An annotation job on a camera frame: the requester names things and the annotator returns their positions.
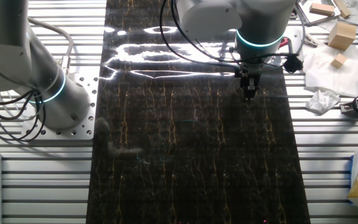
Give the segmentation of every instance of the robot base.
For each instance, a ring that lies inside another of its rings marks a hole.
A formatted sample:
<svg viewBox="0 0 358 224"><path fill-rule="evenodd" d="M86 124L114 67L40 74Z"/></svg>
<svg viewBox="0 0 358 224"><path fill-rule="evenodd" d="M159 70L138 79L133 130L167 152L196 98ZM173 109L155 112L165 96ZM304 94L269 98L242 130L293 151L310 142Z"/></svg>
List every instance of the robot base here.
<svg viewBox="0 0 358 224"><path fill-rule="evenodd" d="M65 129L65 130L51 130L47 127L44 127L44 132L38 136L36 140L89 140L93 139L94 134L94 121L95 121L95 112L96 112L96 100L98 98L98 74L89 73L84 77L83 74L70 74L70 77L73 81L80 83L84 86L85 90L89 94L90 106L88 114L85 116L82 122L76 126ZM35 109L32 106L27 107L26 115L32 116L35 114ZM23 122L22 135L26 131L30 130L34 125L35 119L32 121ZM40 122L38 122L38 127L36 127L32 134L30 134L26 139L34 137L39 129Z"/></svg>

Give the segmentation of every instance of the wooden block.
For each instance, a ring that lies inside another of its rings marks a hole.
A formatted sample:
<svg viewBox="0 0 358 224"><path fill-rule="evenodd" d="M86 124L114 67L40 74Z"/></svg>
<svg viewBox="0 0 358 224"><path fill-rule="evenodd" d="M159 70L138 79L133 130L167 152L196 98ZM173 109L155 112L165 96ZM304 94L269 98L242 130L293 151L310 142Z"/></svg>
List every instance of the wooden block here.
<svg viewBox="0 0 358 224"><path fill-rule="evenodd" d="M310 12L322 16L333 16L335 13L335 7L325 4L313 3L310 6Z"/></svg>
<svg viewBox="0 0 358 224"><path fill-rule="evenodd" d="M338 22L329 33L328 46L346 50L356 39L356 26Z"/></svg>
<svg viewBox="0 0 358 224"><path fill-rule="evenodd" d="M347 60L347 57L345 57L345 56L343 56L343 55L341 55L341 54L338 54L338 55L334 58L333 62L331 62L331 65L334 66L334 67L336 67L336 68L341 68L342 65L345 64L346 60Z"/></svg>
<svg viewBox="0 0 358 224"><path fill-rule="evenodd" d="M336 6L339 8L339 10L341 11L341 16L343 18L347 19L352 14L342 0L334 0L334 2Z"/></svg>

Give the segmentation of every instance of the black marble surface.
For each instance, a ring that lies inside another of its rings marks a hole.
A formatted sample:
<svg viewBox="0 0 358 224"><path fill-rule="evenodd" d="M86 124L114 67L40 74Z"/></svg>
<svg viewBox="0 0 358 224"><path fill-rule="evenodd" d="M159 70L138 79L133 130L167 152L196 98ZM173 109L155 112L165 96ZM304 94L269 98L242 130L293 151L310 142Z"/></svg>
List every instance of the black marble surface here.
<svg viewBox="0 0 358 224"><path fill-rule="evenodd" d="M108 1L87 223L310 223L282 72L244 101L230 68L169 52L160 5ZM164 23L179 53L206 60Z"/></svg>

